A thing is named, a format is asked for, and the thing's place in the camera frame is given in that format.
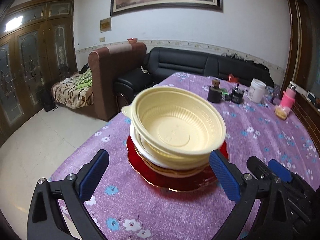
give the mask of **metal screw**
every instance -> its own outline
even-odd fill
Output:
[[[250,179],[252,179],[252,175],[249,174],[249,173],[245,173],[245,174],[243,174],[243,176],[244,176],[244,179],[245,179],[245,180],[250,180]]]
[[[45,178],[40,178],[40,179],[38,179],[38,183],[39,184],[42,184],[42,183],[44,183],[45,182]]]
[[[279,177],[275,177],[275,182],[276,183],[281,183],[281,179]]]
[[[73,180],[76,177],[75,174],[71,173],[67,176],[67,180]]]

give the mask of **blue gripper pad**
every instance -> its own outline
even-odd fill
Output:
[[[240,185],[232,175],[227,166],[231,166],[219,150],[214,150],[210,154],[209,164],[214,174],[217,176],[228,199],[236,204],[240,201]]]
[[[90,200],[108,165],[108,152],[106,150],[99,150],[90,163],[85,164],[78,172],[77,176],[80,180],[78,195],[82,203]]]
[[[284,182],[291,182],[291,172],[275,159],[268,162],[268,167]]]

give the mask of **wallpaper border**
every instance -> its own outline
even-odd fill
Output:
[[[284,69],[280,68],[275,64],[267,62],[266,60],[252,56],[248,53],[244,53],[234,49],[228,49],[228,48],[224,48],[224,47],[220,47],[212,44],[193,42],[193,41],[173,41],[173,40],[139,40],[138,42],[145,43],[148,51],[150,51],[153,47],[167,47],[167,48],[174,47],[176,49],[196,50],[196,51],[207,52],[207,53],[212,53],[217,55],[221,55],[222,53],[236,53],[238,56],[241,56],[246,60],[252,60],[255,63],[263,64],[267,66],[270,70],[273,70],[283,76],[285,75]],[[106,46],[114,46],[114,45],[124,44],[124,43],[128,43],[128,42],[127,41],[113,42],[113,43],[106,43],[102,45],[92,46],[85,49],[79,49],[79,50],[76,50],[76,55],[85,53],[85,52],[94,51],[96,49],[103,48]]]

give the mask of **stack of bowls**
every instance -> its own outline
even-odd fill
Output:
[[[132,122],[137,154],[153,171],[174,178],[207,167],[209,155],[225,140],[226,126],[206,100],[175,87],[143,90],[122,113]]]

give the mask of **white plastic jar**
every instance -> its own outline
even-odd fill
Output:
[[[248,93],[248,98],[254,103],[260,103],[262,96],[265,94],[266,84],[254,78]]]

